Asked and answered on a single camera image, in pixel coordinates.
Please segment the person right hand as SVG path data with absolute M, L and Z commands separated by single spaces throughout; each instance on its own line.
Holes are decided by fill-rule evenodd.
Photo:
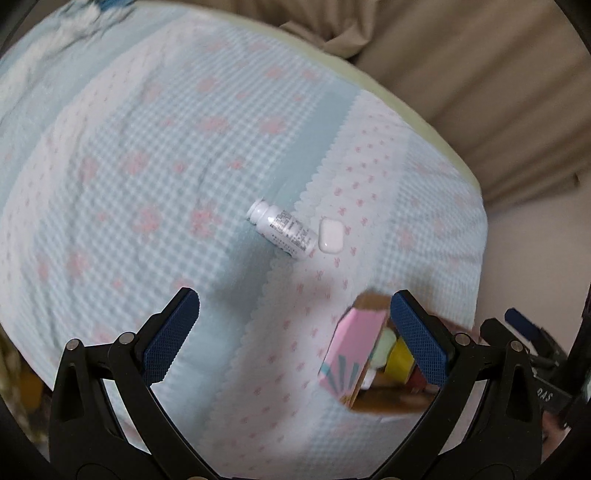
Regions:
M 542 417 L 543 449 L 550 455 L 570 432 L 568 426 L 564 426 L 558 416 L 545 411 Z

